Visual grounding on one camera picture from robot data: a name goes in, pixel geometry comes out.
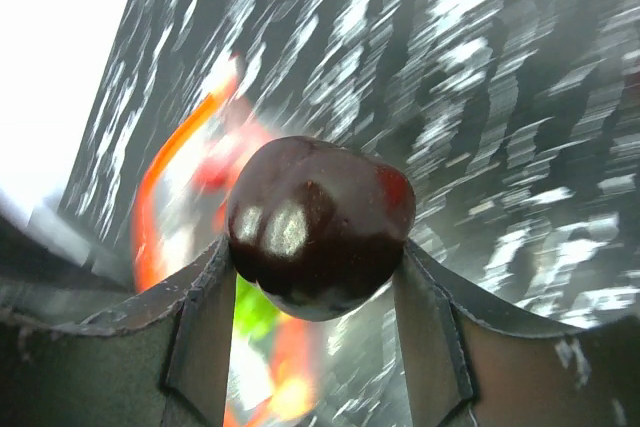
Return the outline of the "orange fake papaya slice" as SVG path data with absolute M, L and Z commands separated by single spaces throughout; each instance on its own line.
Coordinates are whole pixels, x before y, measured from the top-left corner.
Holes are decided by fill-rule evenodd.
M 233 330 L 225 426 L 294 426 L 310 413 L 318 393 L 311 324 L 281 315 L 262 351 Z

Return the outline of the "clear zip top bag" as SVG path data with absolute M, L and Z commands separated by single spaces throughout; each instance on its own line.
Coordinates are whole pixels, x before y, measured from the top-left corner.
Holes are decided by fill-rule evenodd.
M 166 386 L 207 426 L 375 426 L 414 190 L 376 157 L 265 130 L 239 79 L 226 60 L 137 190 L 138 289 L 195 277 Z

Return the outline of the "dark purple fake fruit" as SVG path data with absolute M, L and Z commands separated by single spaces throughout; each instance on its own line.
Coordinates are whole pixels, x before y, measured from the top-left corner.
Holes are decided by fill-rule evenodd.
M 237 273 L 292 317 L 362 305 L 399 266 L 416 215 L 408 178 L 310 137 L 261 147 L 231 191 L 225 231 Z

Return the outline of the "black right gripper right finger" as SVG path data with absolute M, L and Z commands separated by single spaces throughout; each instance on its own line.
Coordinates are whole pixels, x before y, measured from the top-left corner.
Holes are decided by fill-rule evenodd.
M 414 425 L 638 425 L 638 316 L 562 324 L 483 290 L 414 242 L 393 287 Z

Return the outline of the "red fake strawberries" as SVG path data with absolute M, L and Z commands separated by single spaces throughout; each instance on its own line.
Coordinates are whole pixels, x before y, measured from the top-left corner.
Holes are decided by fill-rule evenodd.
M 255 118 L 252 105 L 245 97 L 225 106 L 222 120 L 223 135 L 208 144 L 192 176 L 192 182 L 208 192 L 230 192 L 253 154 L 274 139 Z

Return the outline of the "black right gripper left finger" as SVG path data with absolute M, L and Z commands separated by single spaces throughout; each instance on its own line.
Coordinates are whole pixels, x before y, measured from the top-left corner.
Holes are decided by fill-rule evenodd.
M 234 295 L 228 244 L 217 240 L 81 322 L 2 309 L 2 425 L 222 425 Z

